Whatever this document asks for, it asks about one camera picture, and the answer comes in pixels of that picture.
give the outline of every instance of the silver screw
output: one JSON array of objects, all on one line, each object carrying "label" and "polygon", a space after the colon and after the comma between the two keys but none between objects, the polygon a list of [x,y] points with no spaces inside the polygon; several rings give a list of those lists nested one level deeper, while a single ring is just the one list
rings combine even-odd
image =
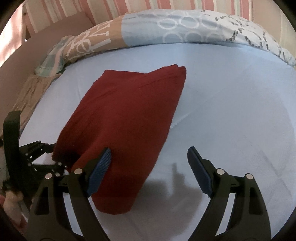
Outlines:
[{"label": "silver screw", "polygon": [[51,179],[51,178],[52,178],[52,174],[51,174],[51,173],[47,173],[47,174],[45,175],[45,178],[46,178],[46,179]]},{"label": "silver screw", "polygon": [[247,179],[249,179],[249,180],[252,180],[252,179],[254,178],[253,175],[252,175],[252,174],[249,174],[249,173],[246,175],[246,177],[247,177]]},{"label": "silver screw", "polygon": [[224,173],[225,173],[225,171],[223,170],[223,169],[217,169],[217,173],[219,174],[219,175],[223,175]]},{"label": "silver screw", "polygon": [[81,168],[78,168],[78,169],[76,169],[75,171],[74,171],[74,173],[76,174],[76,175],[79,175],[79,174],[81,174],[83,171],[82,171],[82,169]]}]

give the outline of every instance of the striped fabric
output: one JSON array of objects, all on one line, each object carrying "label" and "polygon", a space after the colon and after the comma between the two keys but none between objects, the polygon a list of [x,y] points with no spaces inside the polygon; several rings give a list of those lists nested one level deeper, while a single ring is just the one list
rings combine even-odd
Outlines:
[{"label": "striped fabric", "polygon": [[97,25],[147,9],[204,9],[253,20],[252,0],[28,0],[26,24],[32,35],[81,11]]}]

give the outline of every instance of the brown headboard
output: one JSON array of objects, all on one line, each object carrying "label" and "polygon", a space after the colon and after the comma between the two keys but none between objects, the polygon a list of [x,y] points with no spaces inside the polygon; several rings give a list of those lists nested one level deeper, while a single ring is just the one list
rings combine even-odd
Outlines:
[{"label": "brown headboard", "polygon": [[70,16],[35,34],[4,62],[0,67],[0,131],[24,82],[53,45],[64,36],[79,35],[91,27],[93,24],[83,12]]}]

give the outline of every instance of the mattress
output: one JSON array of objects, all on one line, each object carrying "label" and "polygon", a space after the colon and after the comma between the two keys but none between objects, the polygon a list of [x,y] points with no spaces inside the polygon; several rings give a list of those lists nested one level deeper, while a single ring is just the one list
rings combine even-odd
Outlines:
[{"label": "mattress", "polygon": [[[20,145],[55,143],[84,94],[106,69],[147,73],[184,65],[187,78],[168,138],[132,210],[95,213],[110,240],[187,240],[209,198],[186,159],[189,147],[230,175],[254,175],[272,236],[296,206],[296,72],[277,56],[245,45],[163,44],[116,50],[68,66],[40,100]],[[36,163],[51,163],[50,154]],[[225,231],[229,196],[217,234]],[[65,194],[73,230],[82,234]]]}]

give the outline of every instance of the blue gripper pad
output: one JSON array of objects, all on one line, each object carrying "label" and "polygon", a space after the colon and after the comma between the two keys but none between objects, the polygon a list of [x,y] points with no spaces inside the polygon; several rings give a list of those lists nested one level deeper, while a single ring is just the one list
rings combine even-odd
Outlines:
[{"label": "blue gripper pad", "polygon": [[215,167],[209,160],[202,159],[194,147],[189,148],[187,158],[202,192],[211,197],[214,193],[212,188],[213,173],[211,172],[215,171]]},{"label": "blue gripper pad", "polygon": [[102,157],[98,161],[93,172],[89,176],[89,185],[86,191],[89,196],[91,196],[92,194],[98,191],[99,186],[108,170],[110,163],[111,163],[111,150],[107,149],[106,152],[102,155]]}]

